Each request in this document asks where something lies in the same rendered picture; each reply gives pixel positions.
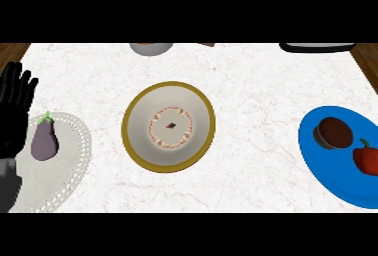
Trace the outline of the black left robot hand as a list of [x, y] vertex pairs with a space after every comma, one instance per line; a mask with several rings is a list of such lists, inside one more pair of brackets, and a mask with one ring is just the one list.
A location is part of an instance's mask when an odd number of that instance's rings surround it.
[[10, 62], [0, 74], [0, 159], [21, 152], [29, 130], [29, 112], [39, 79], [23, 70], [21, 62]]

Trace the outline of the white bowl with gold rim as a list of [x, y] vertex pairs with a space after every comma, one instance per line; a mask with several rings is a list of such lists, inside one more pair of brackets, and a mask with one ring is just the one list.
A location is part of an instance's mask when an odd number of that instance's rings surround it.
[[173, 173], [204, 156], [216, 133], [216, 114], [206, 94], [190, 84], [162, 82], [128, 107], [122, 137], [134, 161], [147, 170]]

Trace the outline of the grey round bowl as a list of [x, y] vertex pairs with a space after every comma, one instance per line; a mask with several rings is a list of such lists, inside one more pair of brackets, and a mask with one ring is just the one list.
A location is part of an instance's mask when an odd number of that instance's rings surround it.
[[148, 43], [148, 44], [141, 44], [141, 43], [132, 43], [131, 48], [134, 51], [142, 55], [142, 56], [159, 56], [165, 54], [170, 48], [173, 47], [172, 43]]

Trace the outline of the blue plate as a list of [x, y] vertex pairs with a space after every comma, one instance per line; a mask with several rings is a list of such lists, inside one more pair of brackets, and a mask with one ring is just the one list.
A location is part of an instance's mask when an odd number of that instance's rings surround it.
[[[327, 117], [339, 118], [354, 132], [346, 149], [324, 148], [314, 130]], [[354, 161], [354, 150], [364, 147], [361, 139], [378, 148], [378, 126], [358, 112], [340, 106], [321, 106], [305, 116], [299, 128], [299, 145], [308, 167], [330, 192], [351, 204], [378, 209], [378, 176], [362, 173]]]

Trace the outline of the red bell pepper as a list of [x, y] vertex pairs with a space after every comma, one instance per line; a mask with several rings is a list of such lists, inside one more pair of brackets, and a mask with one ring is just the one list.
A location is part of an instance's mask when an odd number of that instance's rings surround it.
[[373, 148], [367, 139], [361, 139], [362, 148], [354, 150], [354, 161], [361, 172], [378, 176], [378, 149]]

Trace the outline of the purple eggplant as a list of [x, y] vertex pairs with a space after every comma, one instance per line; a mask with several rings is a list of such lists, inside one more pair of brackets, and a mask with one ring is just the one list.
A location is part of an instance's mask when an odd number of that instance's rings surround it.
[[35, 138], [32, 142], [32, 155], [36, 160], [46, 161], [60, 151], [60, 141], [55, 134], [55, 120], [51, 112], [39, 119]]

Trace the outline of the white lace placemat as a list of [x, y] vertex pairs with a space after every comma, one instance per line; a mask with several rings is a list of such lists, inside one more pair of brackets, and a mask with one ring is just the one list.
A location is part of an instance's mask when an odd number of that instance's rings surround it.
[[32, 143], [39, 121], [29, 120], [26, 147], [17, 156], [17, 173], [23, 186], [14, 213], [54, 212], [70, 198], [88, 172], [92, 157], [92, 135], [83, 120], [70, 113], [51, 112], [60, 149], [46, 161], [32, 155]]

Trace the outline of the black and grey appliance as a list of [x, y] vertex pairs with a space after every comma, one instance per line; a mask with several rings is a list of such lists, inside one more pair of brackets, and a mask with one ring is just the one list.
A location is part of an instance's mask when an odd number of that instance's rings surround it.
[[351, 51], [355, 43], [281, 43], [281, 48], [292, 53], [334, 53]]

